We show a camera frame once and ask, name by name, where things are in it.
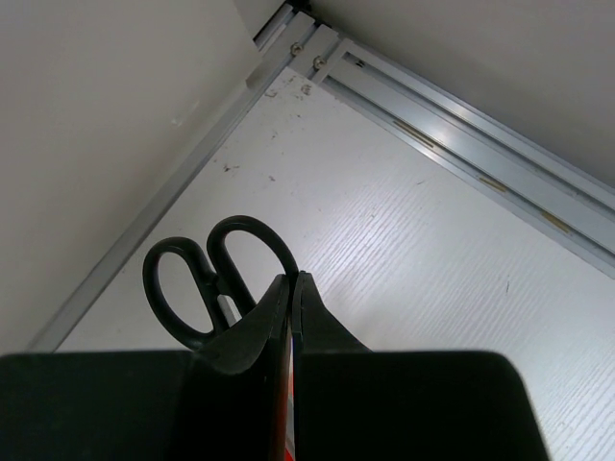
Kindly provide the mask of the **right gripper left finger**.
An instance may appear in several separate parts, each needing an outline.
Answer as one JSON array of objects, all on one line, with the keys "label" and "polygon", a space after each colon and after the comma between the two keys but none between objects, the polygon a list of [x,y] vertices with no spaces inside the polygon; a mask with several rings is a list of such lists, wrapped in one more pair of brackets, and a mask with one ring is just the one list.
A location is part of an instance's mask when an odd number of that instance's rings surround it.
[{"label": "right gripper left finger", "polygon": [[288,277],[195,356],[191,434],[206,460],[283,460],[290,339]]}]

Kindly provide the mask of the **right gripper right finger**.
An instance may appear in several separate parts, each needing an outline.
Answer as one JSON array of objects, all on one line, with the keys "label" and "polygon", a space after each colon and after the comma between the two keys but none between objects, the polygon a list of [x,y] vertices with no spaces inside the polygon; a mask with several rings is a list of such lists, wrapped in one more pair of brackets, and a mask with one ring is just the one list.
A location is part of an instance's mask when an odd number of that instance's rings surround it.
[{"label": "right gripper right finger", "polygon": [[309,354],[371,352],[325,307],[313,275],[301,271],[292,298],[293,418],[295,460],[305,454],[304,426],[308,421],[306,396],[308,375],[304,358]]}]

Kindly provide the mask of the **black handled scissors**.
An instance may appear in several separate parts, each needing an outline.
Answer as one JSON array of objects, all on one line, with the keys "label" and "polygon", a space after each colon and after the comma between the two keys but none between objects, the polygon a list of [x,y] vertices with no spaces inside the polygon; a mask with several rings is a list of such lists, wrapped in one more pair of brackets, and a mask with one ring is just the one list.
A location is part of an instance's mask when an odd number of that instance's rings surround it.
[{"label": "black handled scissors", "polygon": [[[217,223],[209,233],[205,249],[187,237],[168,237],[155,244],[143,261],[143,287],[152,311],[171,336],[192,351],[199,351],[231,328],[218,301],[220,296],[234,301],[241,319],[257,305],[226,246],[227,236],[234,231],[249,233],[260,240],[281,263],[289,283],[296,283],[299,268],[282,238],[265,223],[246,215],[231,216]],[[164,297],[159,265],[165,254],[177,255],[186,264],[208,312],[211,331],[201,332],[184,322]]]}]

